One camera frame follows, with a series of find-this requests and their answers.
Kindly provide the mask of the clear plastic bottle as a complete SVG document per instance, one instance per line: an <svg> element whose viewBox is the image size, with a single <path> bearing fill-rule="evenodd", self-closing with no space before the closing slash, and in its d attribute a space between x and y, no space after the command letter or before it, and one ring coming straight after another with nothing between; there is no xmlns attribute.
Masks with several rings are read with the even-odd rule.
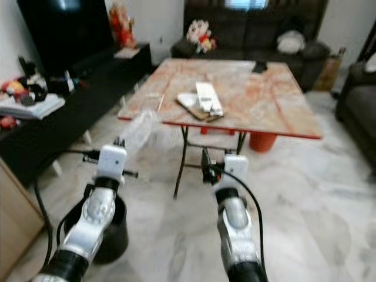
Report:
<svg viewBox="0 0 376 282"><path fill-rule="evenodd" d="M120 134L127 153L131 155L139 152L160 122L159 115L154 110L143 110L134 116Z"/></svg>

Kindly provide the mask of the black round rubbish bin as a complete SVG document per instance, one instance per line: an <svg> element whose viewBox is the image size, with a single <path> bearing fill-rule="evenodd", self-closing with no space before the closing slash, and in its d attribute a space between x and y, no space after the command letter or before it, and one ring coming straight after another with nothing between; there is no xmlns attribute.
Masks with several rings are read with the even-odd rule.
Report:
<svg viewBox="0 0 376 282"><path fill-rule="evenodd" d="M83 200L72 207L70 211L61 220L58 225L56 238L60 242L61 231L63 228L64 233L67 234L70 229L78 222L80 213L83 206ZM102 244L98 252L94 256L92 263L94 265L107 265L121 258L129 245L128 227L126 222L127 209L125 202L118 195L115 198L115 216L111 224L105 229Z"/></svg>

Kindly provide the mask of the black long tv console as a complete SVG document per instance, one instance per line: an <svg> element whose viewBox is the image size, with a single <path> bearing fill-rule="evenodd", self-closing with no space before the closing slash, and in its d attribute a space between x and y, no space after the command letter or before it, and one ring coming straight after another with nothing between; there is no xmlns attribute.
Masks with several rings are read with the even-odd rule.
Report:
<svg viewBox="0 0 376 282"><path fill-rule="evenodd" d="M73 69L80 79L65 104L43 120L24 120L0 134L0 158L23 186L29 186L51 164L51 154L80 139L135 84L153 72L148 43L137 45L132 58L116 58L116 49L105 49Z"/></svg>

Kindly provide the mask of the orange plastic stool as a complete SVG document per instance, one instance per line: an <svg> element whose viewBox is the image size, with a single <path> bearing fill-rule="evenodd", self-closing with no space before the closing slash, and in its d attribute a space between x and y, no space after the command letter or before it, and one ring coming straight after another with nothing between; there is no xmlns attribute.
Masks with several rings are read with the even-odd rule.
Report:
<svg viewBox="0 0 376 282"><path fill-rule="evenodd" d="M252 132L250 134L249 146L258 153L267 153L274 147L277 135L271 133Z"/></svg>

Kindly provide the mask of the white paper sheet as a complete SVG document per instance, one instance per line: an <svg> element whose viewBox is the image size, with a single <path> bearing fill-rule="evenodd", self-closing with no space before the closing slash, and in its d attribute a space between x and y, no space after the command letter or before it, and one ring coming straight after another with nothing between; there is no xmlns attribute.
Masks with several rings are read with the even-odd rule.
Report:
<svg viewBox="0 0 376 282"><path fill-rule="evenodd" d="M176 100L186 109L200 109L199 97L195 92L181 92Z"/></svg>

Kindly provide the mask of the black gadget pile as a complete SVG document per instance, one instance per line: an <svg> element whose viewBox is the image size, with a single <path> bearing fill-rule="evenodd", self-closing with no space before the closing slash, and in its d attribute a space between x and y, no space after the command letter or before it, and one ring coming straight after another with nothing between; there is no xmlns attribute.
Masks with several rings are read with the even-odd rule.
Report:
<svg viewBox="0 0 376 282"><path fill-rule="evenodd" d="M60 97L68 97L75 93L79 80L73 78L70 73L62 75L52 75L45 78L46 91Z"/></svg>

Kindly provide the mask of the orange marble folding table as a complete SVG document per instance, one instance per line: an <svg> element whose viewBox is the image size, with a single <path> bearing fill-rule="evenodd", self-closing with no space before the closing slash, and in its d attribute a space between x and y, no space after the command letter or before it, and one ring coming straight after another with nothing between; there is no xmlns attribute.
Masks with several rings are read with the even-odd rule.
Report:
<svg viewBox="0 0 376 282"><path fill-rule="evenodd" d="M255 62L244 60L164 60L121 108L118 118L132 120L141 111L142 97L158 92L164 94L158 115L162 123L180 128L183 153L190 147L199 147L191 142L190 132L200 129L237 134L233 153L241 153L252 132L321 139L320 124L290 68L284 63L269 62L265 73L252 73L254 65ZM223 106L223 118L198 121L176 102L181 92L195 92L196 82L214 86Z"/></svg>

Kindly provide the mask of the pale booklet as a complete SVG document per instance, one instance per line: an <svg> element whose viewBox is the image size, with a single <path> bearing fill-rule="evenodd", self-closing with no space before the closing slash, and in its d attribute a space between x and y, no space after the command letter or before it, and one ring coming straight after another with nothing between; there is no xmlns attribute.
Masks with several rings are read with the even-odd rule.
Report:
<svg viewBox="0 0 376 282"><path fill-rule="evenodd" d="M115 54L113 54L113 58L116 59L132 59L134 56L140 53L141 48L122 48L119 51L116 51Z"/></svg>

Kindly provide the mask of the white paper stack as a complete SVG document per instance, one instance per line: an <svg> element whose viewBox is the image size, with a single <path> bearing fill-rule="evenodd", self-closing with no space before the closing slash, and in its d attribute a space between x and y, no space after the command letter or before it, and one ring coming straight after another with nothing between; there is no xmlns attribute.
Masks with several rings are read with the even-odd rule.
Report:
<svg viewBox="0 0 376 282"><path fill-rule="evenodd" d="M65 99L56 94L48 94L45 100L35 102L30 106L24 106L8 98L0 102L0 115L13 116L19 120L43 120L46 116L62 108L65 103Z"/></svg>

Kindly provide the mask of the small red toy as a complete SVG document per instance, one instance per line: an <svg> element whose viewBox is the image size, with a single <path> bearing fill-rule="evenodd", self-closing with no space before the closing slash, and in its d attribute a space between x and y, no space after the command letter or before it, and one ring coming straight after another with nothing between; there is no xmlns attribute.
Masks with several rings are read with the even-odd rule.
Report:
<svg viewBox="0 0 376 282"><path fill-rule="evenodd" d="M0 127L3 130L11 130L18 126L18 120L13 116L3 116L0 118Z"/></svg>

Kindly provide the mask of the red gold figurine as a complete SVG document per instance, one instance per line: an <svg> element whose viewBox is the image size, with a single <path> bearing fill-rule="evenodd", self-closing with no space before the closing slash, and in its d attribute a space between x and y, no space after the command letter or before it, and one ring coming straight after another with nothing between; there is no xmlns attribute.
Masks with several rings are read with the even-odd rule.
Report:
<svg viewBox="0 0 376 282"><path fill-rule="evenodd" d="M116 43L121 48L136 48L137 42L133 35L133 19L128 15L126 6L121 2L113 2L109 9L111 31Z"/></svg>

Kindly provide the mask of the yellow red toy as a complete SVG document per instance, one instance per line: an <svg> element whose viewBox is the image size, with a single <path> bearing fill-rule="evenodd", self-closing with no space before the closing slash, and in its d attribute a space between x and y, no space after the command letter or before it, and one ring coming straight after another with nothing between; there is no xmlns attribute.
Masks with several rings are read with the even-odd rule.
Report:
<svg viewBox="0 0 376 282"><path fill-rule="evenodd" d="M27 93L26 87L19 82L19 80L9 80L2 84L1 91L5 92L8 96L22 96L24 93Z"/></svg>

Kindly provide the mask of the black toy figure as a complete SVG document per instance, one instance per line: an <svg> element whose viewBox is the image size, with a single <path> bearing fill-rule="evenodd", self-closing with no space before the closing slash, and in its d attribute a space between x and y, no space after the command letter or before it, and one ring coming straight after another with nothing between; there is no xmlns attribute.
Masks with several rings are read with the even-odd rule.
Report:
<svg viewBox="0 0 376 282"><path fill-rule="evenodd" d="M38 72L35 63L27 61L22 56L18 57L18 61L24 75L17 80L26 87L27 93L24 93L22 96L16 96L16 101L24 106L34 105L35 102L42 102L48 96L45 78Z"/></svg>

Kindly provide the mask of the plush doll red shirt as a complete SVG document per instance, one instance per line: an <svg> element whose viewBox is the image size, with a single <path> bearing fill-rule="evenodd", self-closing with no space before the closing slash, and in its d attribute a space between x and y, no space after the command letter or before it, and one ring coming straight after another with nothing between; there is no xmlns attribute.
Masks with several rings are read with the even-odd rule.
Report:
<svg viewBox="0 0 376 282"><path fill-rule="evenodd" d="M195 45L196 53L208 53L217 48L217 41L212 37L209 22L203 19L191 22L186 32L186 39Z"/></svg>

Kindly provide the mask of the black flat television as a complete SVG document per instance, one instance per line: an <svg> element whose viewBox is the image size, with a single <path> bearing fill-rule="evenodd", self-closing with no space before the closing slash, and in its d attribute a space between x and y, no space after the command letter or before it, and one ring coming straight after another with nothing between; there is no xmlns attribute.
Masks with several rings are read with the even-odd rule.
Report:
<svg viewBox="0 0 376 282"><path fill-rule="evenodd" d="M105 0L16 0L49 75L115 48Z"/></svg>

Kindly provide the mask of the light wooden cabinet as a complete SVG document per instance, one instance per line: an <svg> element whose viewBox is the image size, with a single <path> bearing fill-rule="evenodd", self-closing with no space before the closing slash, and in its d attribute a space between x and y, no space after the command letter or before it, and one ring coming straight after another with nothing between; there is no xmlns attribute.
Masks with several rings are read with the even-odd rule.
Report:
<svg viewBox="0 0 376 282"><path fill-rule="evenodd" d="M44 225L26 188L0 159L0 282L6 282Z"/></svg>

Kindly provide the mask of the dark brown sofa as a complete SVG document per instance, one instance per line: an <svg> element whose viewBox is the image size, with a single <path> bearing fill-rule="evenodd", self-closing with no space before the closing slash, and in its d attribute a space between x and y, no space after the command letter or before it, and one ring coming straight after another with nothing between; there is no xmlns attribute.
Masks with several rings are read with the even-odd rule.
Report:
<svg viewBox="0 0 376 282"><path fill-rule="evenodd" d="M285 63L298 85L308 91L331 53L318 41L327 6L328 0L267 0L263 8L241 9L230 7L227 0L185 0L185 32L193 21L207 21L217 48L199 53L196 45L181 38L172 46L171 57ZM292 55L281 53L277 38L292 30L303 34L304 48Z"/></svg>

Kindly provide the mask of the white sofa cushion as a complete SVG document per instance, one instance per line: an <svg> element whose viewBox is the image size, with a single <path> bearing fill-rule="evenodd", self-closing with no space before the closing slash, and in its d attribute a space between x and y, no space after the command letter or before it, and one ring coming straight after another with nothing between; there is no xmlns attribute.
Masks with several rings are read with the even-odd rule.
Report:
<svg viewBox="0 0 376 282"><path fill-rule="evenodd" d="M298 30L290 30L277 36L277 51L279 53L293 55L306 48L306 38Z"/></svg>

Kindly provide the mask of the bright window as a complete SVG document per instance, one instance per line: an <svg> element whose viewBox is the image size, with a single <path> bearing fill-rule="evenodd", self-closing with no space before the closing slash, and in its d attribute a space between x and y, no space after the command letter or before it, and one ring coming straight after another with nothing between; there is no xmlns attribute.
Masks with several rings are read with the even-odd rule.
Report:
<svg viewBox="0 0 376 282"><path fill-rule="evenodd" d="M263 10L269 0L224 0L224 6L231 10Z"/></svg>

